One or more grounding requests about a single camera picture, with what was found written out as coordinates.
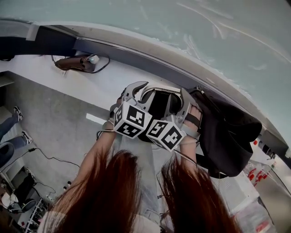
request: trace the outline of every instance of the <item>floor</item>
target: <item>floor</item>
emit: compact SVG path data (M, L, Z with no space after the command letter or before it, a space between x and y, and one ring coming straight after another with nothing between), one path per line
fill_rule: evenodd
M276 227L277 233L291 233L291 198L278 185L283 184L273 171L269 173L272 177L262 180L256 185L260 197L268 209L268 212Z
M80 165L102 127L86 119L86 114L107 119L108 111L20 76L14 76L13 81L14 84L6 86L5 107L10 112L13 106L20 107L24 116L21 127L32 136L35 144L17 150L19 156L30 147L38 147L47 157ZM40 182L56 190L52 198L63 192L63 187L78 171L75 165L47 160L37 150L23 156L23 160ZM40 184L36 188L43 196L52 191Z

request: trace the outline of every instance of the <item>black bag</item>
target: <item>black bag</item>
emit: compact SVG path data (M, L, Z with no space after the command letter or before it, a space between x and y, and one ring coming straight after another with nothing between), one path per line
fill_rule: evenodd
M262 124L210 90L198 87L189 92L203 112L199 143L204 156L196 155L197 163L215 178L237 176L253 154L250 142L259 136Z

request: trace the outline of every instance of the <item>power cord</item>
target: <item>power cord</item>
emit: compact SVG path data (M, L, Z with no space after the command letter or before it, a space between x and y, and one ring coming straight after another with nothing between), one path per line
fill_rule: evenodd
M108 59L108 62L107 62L104 66L102 66L100 69L98 69L98 70L96 70L96 71L94 71L94 72L87 72L87 71L82 71L82 70L78 70L78 71L80 71L80 72L84 72L84 73L88 73L88 74L96 74L96 73L100 72L101 70L105 69L105 68L109 65L111 59L110 59L110 57L109 57L107 54L104 54L104 53L94 53L94 54L92 54L92 55L89 55L89 56L86 58L86 60L89 61L89 59L90 59L91 57L95 56L95 55L96 55L96 56L103 56L103 57L106 57L106 58ZM55 64L55 60L54 60L53 55L51 55L51 60L52 60L53 63Z
M181 157L183 157L184 159L186 159L186 160L188 160L188 161L190 161L191 163L193 163L193 164L195 164L196 165L196 167L197 167L197 163L193 160L193 159L191 159L189 156L187 156L187 155L185 155L185 154L182 154L180 151L178 151L178 150L174 150L174 152L176 152L177 154L179 154Z
M19 156L18 158L16 158L12 163L14 163L17 159L21 158L22 156L24 156L25 154L27 154L30 151L25 152L23 155ZM0 173L2 173L7 167L9 167L12 163L8 164L4 169L2 169L2 171L0 171Z
M96 136L97 136L96 141L99 139L101 133L103 133L103 132L114 132L114 130L107 130L107 129L105 129L105 130L100 130L100 131L98 131L98 132L97 132L97 135L96 135Z
M51 188L52 190L54 190L51 186L45 185L45 184L43 184L42 182L36 182L36 183L34 183L33 186L35 186L35 185L37 185L37 184L42 184L43 186L49 187L49 188Z
M52 193L52 194L56 193L56 190L55 190L55 189L53 189L51 186L48 186L48 185L43 184L42 182L36 182L36 183L34 183L33 188L34 188L34 186L37 185L37 184L42 184L43 186L49 187L49 188L51 188L52 190L54 190L54 192L50 192L49 195L50 195L51 193Z
M51 158L48 158L43 152L42 152L42 150L41 149L39 149L38 147L37 148L32 148L32 149L29 149L27 152L25 152L23 155L21 155L21 156L19 156L18 158L16 158L13 162L11 162L10 164L8 164L4 169L2 169L2 171L0 171L0 173L2 173L7 167L9 167L12 163L14 163L17 159L19 159L19 158L21 158L21 157L23 157L25 154L27 154L28 152L33 152L33 151L35 151L36 149L38 149L48 160L50 160L50 159L55 159L55 160L58 160L58 161L60 161L60 162L67 162L67 163L71 163L71 164L73 164L73 165L75 165L75 166L77 166L78 168L80 168L80 166L79 165L77 165L77 164L75 164L75 163L73 163L73 162L70 162L70 161L66 161L66 160L61 160L61 159L59 159L59 158L56 158L56 157L51 157Z
M59 159L59 158L56 158L56 157L51 157L51 158L48 158L43 152L42 152L42 150L41 149L39 149L38 147L37 148L32 148L32 149L29 149L28 151L29 152L33 152L33 151L35 151L35 150L39 150L48 160L50 160L50 159L55 159L55 160L58 160L58 161L60 161L60 162L67 162L67 163L71 163L71 164L73 164L73 165L75 165L75 166L77 166L78 168L80 168L80 166L79 165L77 165L77 164L75 164L75 163L73 163L73 162L70 162L70 161L66 161L66 160L61 160L61 159Z

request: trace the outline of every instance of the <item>shoe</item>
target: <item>shoe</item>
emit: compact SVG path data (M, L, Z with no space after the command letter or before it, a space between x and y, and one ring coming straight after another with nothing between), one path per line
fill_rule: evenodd
M18 114L18 121L19 121L19 122L22 121L22 120L23 120L23 115L22 115L22 113L21 113L19 107L18 107L18 106L15 106L15 107L13 108L13 110L14 110L15 113Z
M35 174L29 169L29 168L26 168L26 172L28 173L28 174L30 174L31 176L32 176L32 178L34 178L35 177Z
M27 144L31 144L33 142L32 137L29 136L26 131L22 131L22 136L25 137Z

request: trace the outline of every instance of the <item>long brown hair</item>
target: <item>long brown hair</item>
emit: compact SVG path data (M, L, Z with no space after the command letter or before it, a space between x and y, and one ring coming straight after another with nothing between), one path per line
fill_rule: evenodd
M120 151L98 160L83 182L70 188L52 208L65 214L49 214L47 232L131 233L140 204L137 158ZM162 168L162 191L175 233L240 232L207 173L188 170L175 157Z
M110 160L107 155L96 158L86 179L56 202L52 211L65 218L56 222L49 215L47 232L132 232L140 203L137 157L120 151Z
M205 171L190 171L175 157L161 173L161 189L175 233L240 232Z

